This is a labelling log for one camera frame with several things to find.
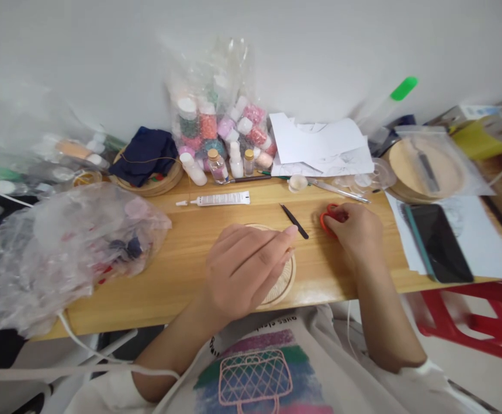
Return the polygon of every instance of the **wooden desk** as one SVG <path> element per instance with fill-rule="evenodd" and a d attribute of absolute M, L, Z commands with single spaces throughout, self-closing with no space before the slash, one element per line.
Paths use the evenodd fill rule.
<path fill-rule="evenodd" d="M 297 237 L 295 256 L 297 273 L 293 288 L 285 299 L 271 309 L 292 308 L 326 302 L 355 299 L 352 275 L 343 264 L 342 248 L 322 230 L 319 214 L 330 202 L 341 203 L 342 197 L 310 186 L 298 194 L 290 193 L 288 184 L 278 178 L 254 183 L 204 187 L 191 186 L 188 196 L 187 177 L 172 191 L 156 198 L 153 204 L 172 220 L 163 247 L 151 266 L 133 278 L 113 279 L 96 287 L 90 298 L 82 298 L 67 309 L 68 319 L 78 335 L 117 331 L 170 322 L 191 300 L 204 281 L 205 257 L 220 232 L 232 223 L 262 223 L 285 229 L 291 223 L 279 206 L 283 202 L 295 215 L 310 238 Z M 177 207 L 181 200 L 197 196 L 249 190 L 251 205 Z M 394 222 L 394 216 L 383 193 L 370 197 L 368 205 L 385 226 L 384 248 L 391 276 L 399 292 L 440 289 L 408 268 Z M 502 234 L 502 227 L 493 222 Z M 490 281 L 477 278 L 476 281 Z M 66 336 L 56 323 L 41 339 Z"/>

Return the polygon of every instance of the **dark blue fabric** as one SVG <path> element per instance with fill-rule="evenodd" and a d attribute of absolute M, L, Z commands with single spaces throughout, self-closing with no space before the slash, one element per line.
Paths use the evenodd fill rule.
<path fill-rule="evenodd" d="M 174 160 L 159 157 L 178 157 L 178 150 L 172 134 L 161 129 L 147 129 L 141 126 L 124 151 L 124 157 L 115 162 L 109 172 L 141 187 L 153 173 L 167 175 L 174 165 Z"/>

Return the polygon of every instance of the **smartphone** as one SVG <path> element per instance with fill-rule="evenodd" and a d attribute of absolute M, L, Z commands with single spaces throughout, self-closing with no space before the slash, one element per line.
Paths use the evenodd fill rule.
<path fill-rule="evenodd" d="M 473 282 L 471 270 L 441 206 L 404 205 L 404 214 L 432 279 L 440 283 Z"/>

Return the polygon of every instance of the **sleeve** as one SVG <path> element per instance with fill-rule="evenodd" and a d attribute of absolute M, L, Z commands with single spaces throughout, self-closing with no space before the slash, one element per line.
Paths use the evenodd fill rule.
<path fill-rule="evenodd" d="M 132 373 L 121 371 L 104 374 L 84 384 L 65 414 L 152 414 L 155 407 L 156 404 L 144 400 L 137 391 Z"/>
<path fill-rule="evenodd" d="M 479 403 L 454 390 L 442 369 L 429 359 L 419 368 L 404 368 L 393 374 L 370 358 L 362 365 L 410 413 L 489 414 Z"/>

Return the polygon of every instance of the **fingernail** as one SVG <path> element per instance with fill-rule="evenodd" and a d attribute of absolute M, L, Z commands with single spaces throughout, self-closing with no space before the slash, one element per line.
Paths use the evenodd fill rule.
<path fill-rule="evenodd" d="M 298 227 L 293 224 L 292 226 L 289 226 L 285 230 L 283 230 L 283 232 L 289 236 L 293 236 L 293 235 L 297 234 Z"/>

